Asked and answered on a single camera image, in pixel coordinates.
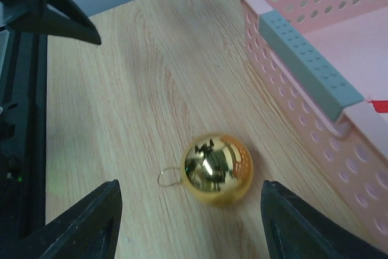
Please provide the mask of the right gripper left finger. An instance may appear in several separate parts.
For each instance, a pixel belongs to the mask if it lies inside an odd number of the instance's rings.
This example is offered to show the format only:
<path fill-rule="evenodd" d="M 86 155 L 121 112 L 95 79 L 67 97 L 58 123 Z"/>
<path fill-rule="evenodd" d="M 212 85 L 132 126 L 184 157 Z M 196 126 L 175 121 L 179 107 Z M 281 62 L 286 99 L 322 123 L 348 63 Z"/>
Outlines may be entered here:
<path fill-rule="evenodd" d="M 114 258 L 122 215 L 118 180 L 102 183 L 1 258 Z"/>

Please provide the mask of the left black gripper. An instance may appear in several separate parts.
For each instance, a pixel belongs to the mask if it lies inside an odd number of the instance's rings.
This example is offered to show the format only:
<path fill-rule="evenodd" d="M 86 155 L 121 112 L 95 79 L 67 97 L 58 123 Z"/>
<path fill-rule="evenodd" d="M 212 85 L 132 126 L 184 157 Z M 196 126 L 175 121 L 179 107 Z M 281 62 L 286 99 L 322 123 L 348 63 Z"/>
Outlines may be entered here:
<path fill-rule="evenodd" d="M 47 36 L 1 27 L 1 240 L 45 225 Z"/>

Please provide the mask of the gold bauble ornament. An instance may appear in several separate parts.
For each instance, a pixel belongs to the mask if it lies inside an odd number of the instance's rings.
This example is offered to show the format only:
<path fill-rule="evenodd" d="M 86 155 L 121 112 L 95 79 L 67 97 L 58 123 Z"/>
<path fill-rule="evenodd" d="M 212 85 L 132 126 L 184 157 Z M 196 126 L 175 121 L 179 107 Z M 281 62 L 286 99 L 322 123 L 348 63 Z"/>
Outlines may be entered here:
<path fill-rule="evenodd" d="M 254 174 L 248 148 L 229 133 L 210 132 L 194 138 L 183 151 L 179 167 L 160 171 L 160 187 L 185 186 L 201 203 L 225 207 L 249 191 Z"/>

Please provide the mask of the pink plastic basket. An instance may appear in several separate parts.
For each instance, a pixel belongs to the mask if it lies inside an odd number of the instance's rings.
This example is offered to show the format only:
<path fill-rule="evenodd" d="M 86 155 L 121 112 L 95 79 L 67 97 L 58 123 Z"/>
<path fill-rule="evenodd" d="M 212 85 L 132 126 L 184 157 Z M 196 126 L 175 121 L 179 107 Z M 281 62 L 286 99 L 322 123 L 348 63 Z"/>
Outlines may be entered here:
<path fill-rule="evenodd" d="M 387 0 L 240 0 L 246 55 L 376 245 L 387 249 Z"/>

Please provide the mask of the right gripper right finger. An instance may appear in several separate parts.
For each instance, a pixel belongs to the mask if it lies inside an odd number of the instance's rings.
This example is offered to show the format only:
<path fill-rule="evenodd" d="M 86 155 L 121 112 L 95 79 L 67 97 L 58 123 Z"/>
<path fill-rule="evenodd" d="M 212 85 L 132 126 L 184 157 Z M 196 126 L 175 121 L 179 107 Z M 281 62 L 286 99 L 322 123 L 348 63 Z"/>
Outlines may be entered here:
<path fill-rule="evenodd" d="M 271 259 L 387 258 L 277 181 L 263 182 L 261 216 Z"/>

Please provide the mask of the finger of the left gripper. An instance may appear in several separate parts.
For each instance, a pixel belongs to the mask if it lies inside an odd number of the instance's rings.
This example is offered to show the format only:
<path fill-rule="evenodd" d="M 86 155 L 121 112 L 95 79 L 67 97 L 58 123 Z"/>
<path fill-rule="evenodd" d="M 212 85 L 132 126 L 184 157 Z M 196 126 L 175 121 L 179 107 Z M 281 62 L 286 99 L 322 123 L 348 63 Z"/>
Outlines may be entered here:
<path fill-rule="evenodd" d="M 1 4 L 2 22 L 10 29 L 101 45 L 95 25 L 73 0 L 1 0 Z"/>

